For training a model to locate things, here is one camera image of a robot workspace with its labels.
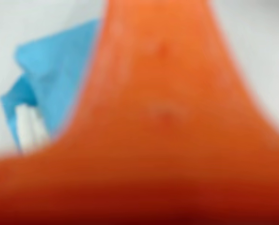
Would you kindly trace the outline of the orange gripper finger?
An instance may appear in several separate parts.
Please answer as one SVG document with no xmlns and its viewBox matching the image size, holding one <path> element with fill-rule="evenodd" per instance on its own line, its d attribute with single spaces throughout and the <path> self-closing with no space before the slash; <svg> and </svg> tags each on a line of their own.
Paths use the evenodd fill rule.
<svg viewBox="0 0 279 225">
<path fill-rule="evenodd" d="M 0 225 L 279 225 L 279 134 L 204 0 L 111 0 L 64 134 L 0 160 Z"/>
</svg>

